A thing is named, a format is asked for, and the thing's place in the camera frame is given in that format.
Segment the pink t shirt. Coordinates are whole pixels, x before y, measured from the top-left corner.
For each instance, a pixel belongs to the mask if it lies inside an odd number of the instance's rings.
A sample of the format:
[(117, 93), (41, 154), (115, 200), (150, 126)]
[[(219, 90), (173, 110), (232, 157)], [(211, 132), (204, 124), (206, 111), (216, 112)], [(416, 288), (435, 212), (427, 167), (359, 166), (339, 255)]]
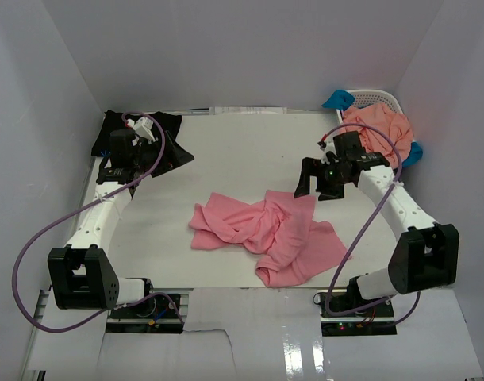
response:
[(295, 287), (337, 267), (347, 252), (332, 224), (314, 221), (316, 199), (269, 190), (247, 204), (212, 193), (194, 206), (191, 248), (238, 245), (259, 256), (255, 273), (265, 287)]

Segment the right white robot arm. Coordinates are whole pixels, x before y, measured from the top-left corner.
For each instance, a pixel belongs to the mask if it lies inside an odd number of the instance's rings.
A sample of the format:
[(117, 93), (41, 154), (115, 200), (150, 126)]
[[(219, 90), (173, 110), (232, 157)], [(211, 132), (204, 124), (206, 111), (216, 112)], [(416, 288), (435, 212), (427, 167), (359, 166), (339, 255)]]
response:
[(367, 152), (356, 131), (333, 138), (334, 150), (323, 159), (306, 157), (294, 197), (310, 192), (316, 178), (319, 200), (344, 197), (348, 183), (358, 187), (392, 229), (397, 244), (388, 265), (354, 277), (344, 295), (348, 310), (362, 317), (396, 294), (452, 285), (457, 278), (459, 232), (424, 212), (396, 180), (397, 172), (380, 152)]

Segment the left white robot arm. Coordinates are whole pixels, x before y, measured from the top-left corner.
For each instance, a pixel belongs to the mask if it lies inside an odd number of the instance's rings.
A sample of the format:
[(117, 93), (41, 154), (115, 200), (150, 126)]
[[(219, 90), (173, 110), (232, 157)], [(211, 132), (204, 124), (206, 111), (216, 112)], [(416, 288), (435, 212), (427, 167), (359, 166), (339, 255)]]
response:
[(113, 131), (109, 154), (102, 159), (94, 188), (94, 206), (63, 248), (48, 255), (56, 305), (61, 310), (129, 308), (140, 317), (151, 314), (156, 297), (146, 278), (120, 278), (108, 258), (113, 234), (125, 207), (133, 200), (142, 175), (156, 177), (194, 160), (169, 132)]

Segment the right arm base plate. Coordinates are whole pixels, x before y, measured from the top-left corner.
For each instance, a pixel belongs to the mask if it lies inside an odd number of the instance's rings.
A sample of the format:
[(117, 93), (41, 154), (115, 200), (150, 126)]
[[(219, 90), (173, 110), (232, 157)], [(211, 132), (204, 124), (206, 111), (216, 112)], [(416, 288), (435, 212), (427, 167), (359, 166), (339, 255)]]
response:
[(325, 308), (326, 296), (326, 290), (319, 290), (313, 296), (313, 304), (320, 308), (323, 337), (374, 337), (397, 334), (391, 302), (384, 302), (353, 314), (333, 316)]

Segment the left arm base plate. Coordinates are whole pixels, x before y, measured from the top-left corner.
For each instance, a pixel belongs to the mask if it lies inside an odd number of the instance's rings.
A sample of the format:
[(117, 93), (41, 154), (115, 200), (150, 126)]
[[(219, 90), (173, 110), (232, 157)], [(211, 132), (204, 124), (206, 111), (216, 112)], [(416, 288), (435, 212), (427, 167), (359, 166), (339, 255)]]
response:
[(186, 320), (187, 297), (185, 294), (169, 293), (169, 298), (156, 295), (134, 307), (112, 310), (107, 318), (107, 333), (134, 334), (180, 334), (182, 323), (175, 312), (175, 306), (182, 319)]

